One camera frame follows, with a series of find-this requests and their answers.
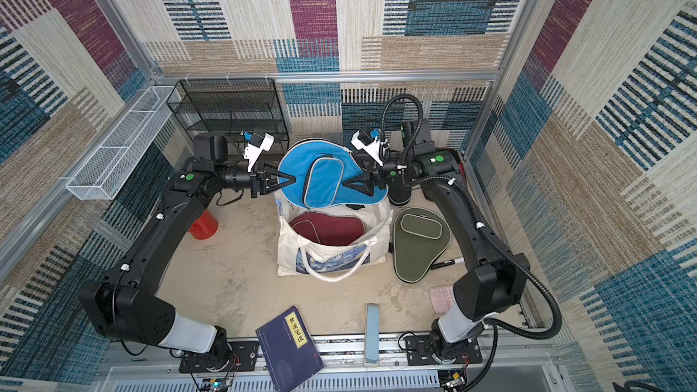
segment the bag handle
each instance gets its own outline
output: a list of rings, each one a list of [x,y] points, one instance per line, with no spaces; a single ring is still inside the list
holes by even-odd
[[[363,265],[363,261],[370,254],[370,250],[372,250],[373,246],[377,243],[378,243],[378,238],[375,236],[366,240],[364,242],[365,250],[363,251],[363,254],[361,255],[360,259],[355,263],[355,265],[353,265],[353,268],[349,269],[346,273],[339,275],[337,277],[327,277],[326,275],[319,274],[317,271],[312,269],[312,267],[309,265],[309,262],[307,261],[307,253],[305,252],[305,245],[307,243],[301,243],[301,245],[300,245],[301,255],[302,255],[302,263],[305,264],[305,269],[313,277],[318,278],[319,280],[322,280],[325,282],[330,282],[330,283],[339,282],[339,281],[344,280],[344,278],[348,278],[351,275],[353,275],[353,273],[355,273],[358,270],[358,268],[360,268],[360,266]]]

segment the black pen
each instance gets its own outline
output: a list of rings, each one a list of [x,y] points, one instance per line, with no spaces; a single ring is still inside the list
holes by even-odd
[[[438,268],[443,268],[444,266],[448,266],[448,265],[461,264],[464,261],[465,261],[465,258],[460,256],[457,259],[450,259],[450,260],[446,260],[445,262],[433,264],[430,266],[429,269],[438,269]]]

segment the red bucket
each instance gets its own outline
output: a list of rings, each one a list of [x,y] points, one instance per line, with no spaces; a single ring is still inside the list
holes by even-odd
[[[191,224],[188,232],[197,240],[207,240],[217,231],[217,220],[211,215],[208,209],[204,214]]]

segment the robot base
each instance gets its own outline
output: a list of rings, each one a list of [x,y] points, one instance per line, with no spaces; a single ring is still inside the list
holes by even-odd
[[[200,354],[185,351],[179,364],[179,372],[182,374],[189,372],[225,373],[229,369],[237,372],[253,371],[257,365],[259,342],[256,340],[227,342],[226,336],[225,329],[218,328],[215,341],[209,352]],[[239,358],[237,368],[231,365],[233,360],[236,362],[233,356]]]
[[[460,354],[458,354],[455,361],[450,364],[464,364],[465,358],[463,354],[469,356],[470,363],[481,363],[482,352],[480,351],[477,340],[474,339],[472,342],[464,342],[467,344],[462,345]],[[406,347],[406,358],[409,366],[441,364],[437,358],[433,357],[433,347],[431,346],[428,335],[404,336],[404,346]]]

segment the carpet panel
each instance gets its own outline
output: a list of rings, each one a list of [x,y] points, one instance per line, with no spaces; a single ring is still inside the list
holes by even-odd
[[[74,97],[87,87],[110,116],[123,107],[121,96],[57,9],[14,31],[13,36],[66,96]]]
[[[664,390],[688,391],[697,384],[697,285],[675,251],[609,278],[597,292],[641,367],[621,366],[625,377],[645,374]]]
[[[697,129],[696,97],[697,0],[690,0],[595,119],[646,171]]]
[[[591,1],[555,0],[532,49],[547,74],[552,73]]]
[[[590,287],[591,278],[610,275],[605,257],[594,249],[537,153],[528,154],[506,192],[559,302]]]
[[[381,69],[495,69],[507,34],[371,38],[366,55]]]
[[[691,14],[686,17],[687,25],[690,26],[690,19],[694,20],[695,15],[694,1],[592,0],[554,68],[550,69],[549,63],[545,64],[545,70],[551,72],[588,115],[594,118],[608,100],[612,99],[617,87],[632,73],[636,64],[647,60],[644,58],[646,51],[664,33],[666,27],[671,25],[681,9],[684,13]],[[686,39],[694,43],[695,39],[689,35],[690,31],[694,31],[694,27],[688,29]],[[566,36],[562,32],[556,35],[562,39]],[[660,53],[653,55],[659,62],[667,61]]]
[[[340,70],[363,69],[363,39],[382,35],[384,14],[385,0],[337,0]]]
[[[190,60],[158,61],[167,74],[275,72],[273,57],[239,59],[238,49],[232,41],[191,41],[186,43]]]
[[[621,191],[637,217],[668,251],[697,236],[695,160],[697,135],[693,134]],[[690,266],[692,259],[684,254],[675,257],[679,258],[681,266]]]
[[[68,272],[109,202],[70,199],[53,223],[3,281],[0,347],[4,364]]]
[[[534,148],[611,275],[662,249],[621,196],[640,171],[599,127],[591,126],[576,141],[550,119]],[[598,281],[597,274],[589,275]]]
[[[63,175],[97,133],[71,101],[0,165],[0,182],[4,185],[0,190],[0,238]],[[70,145],[65,145],[68,136]]]

